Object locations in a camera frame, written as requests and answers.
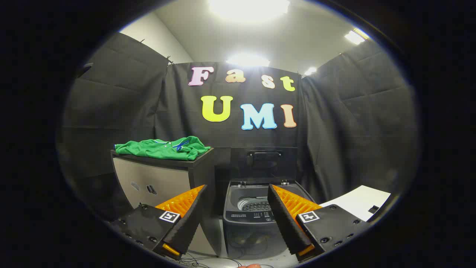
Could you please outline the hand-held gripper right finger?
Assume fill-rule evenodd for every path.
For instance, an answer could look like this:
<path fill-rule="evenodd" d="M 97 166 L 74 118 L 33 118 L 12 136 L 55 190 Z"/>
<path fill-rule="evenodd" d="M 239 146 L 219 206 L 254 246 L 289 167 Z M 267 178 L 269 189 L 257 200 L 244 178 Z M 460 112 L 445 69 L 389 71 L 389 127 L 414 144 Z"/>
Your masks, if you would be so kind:
<path fill-rule="evenodd" d="M 370 228 L 339 205 L 322 207 L 278 185 L 269 184 L 267 200 L 290 254 L 299 262 L 340 248 Z"/>

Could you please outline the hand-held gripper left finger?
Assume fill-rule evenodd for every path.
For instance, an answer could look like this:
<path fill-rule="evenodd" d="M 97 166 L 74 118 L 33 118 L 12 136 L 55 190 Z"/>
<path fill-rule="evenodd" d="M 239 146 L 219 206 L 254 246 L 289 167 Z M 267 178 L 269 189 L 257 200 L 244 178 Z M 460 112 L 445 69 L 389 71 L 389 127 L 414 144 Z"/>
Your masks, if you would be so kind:
<path fill-rule="evenodd" d="M 112 229 L 150 252 L 180 261 L 203 218 L 207 190 L 200 185 L 157 206 L 139 204 L 112 221 Z"/>

